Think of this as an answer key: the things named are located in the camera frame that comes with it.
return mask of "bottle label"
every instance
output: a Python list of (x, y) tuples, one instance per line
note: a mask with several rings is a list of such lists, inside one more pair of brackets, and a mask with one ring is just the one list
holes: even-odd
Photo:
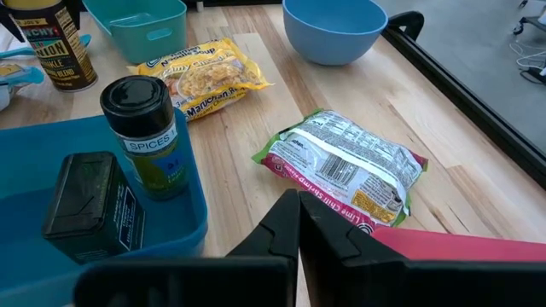
[(177, 139), (177, 126), (171, 125), (169, 130), (160, 136), (154, 137), (146, 141), (131, 141), (123, 140), (125, 144), (125, 149), (129, 153), (134, 154), (149, 154), (153, 152), (158, 152), (163, 148), (168, 147), (172, 142)]
[(79, 41), (78, 29), (66, 2), (10, 12), (57, 89), (81, 90), (95, 83), (96, 72), (87, 49)]
[(157, 165), (169, 178), (169, 182), (172, 177), (175, 177), (182, 167), (182, 161), (180, 158), (182, 154), (177, 150), (173, 150), (165, 157), (154, 160), (154, 164)]

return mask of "seasoning shaker bottle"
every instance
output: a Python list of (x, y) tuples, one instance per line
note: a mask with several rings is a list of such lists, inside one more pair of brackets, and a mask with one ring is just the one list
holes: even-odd
[(44, 71), (60, 91), (74, 92), (93, 85), (96, 72), (79, 41), (79, 5), (73, 0), (3, 0), (0, 21), (20, 42), (34, 49)]
[(118, 79), (102, 92), (101, 107), (148, 196), (167, 200), (180, 194), (188, 184), (187, 168), (165, 83), (148, 76)]

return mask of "chicken noodle soup package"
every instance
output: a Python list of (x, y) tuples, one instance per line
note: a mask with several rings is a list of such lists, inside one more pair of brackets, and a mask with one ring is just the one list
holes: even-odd
[(408, 189), (427, 168), (427, 159), (323, 110), (274, 135), (253, 160), (367, 233), (410, 214)]
[(187, 120), (215, 112), (245, 96), (247, 90), (270, 85), (258, 65), (229, 39), (213, 40), (130, 67), (135, 74), (162, 79), (174, 107)]

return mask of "instant noodle packet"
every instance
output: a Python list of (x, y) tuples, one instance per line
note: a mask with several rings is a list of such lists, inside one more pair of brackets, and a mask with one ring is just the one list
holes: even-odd
[(229, 38), (202, 43), (130, 70), (162, 79), (169, 88), (173, 106), (182, 110), (187, 120), (238, 101), (247, 90), (270, 85), (258, 65)]
[(410, 214), (408, 190), (427, 168), (427, 159), (404, 146), (323, 110), (274, 135), (253, 160), (368, 234)]

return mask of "wooden table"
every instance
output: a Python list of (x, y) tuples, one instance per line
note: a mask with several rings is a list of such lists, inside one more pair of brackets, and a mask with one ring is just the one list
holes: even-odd
[[(402, 227), (546, 242), (546, 193), (383, 38), (351, 65), (320, 67), (292, 49), (279, 5), (207, 8), (190, 12), (188, 21), (190, 45), (233, 38), (275, 83), (189, 124), (209, 208), (206, 255), (230, 251), (295, 187), (250, 157), (317, 107), (430, 159), (410, 192), (413, 216)], [(0, 112), (1, 129), (101, 113), (101, 91), (128, 74), (127, 63), (87, 14), (81, 32), (93, 35), (98, 83), (73, 94), (56, 91), (48, 79), (30, 85)], [(2, 29), (0, 50), (16, 47)], [(32, 58), (15, 62), (39, 66)], [(299, 290), (299, 305), (308, 305), (304, 281)]]

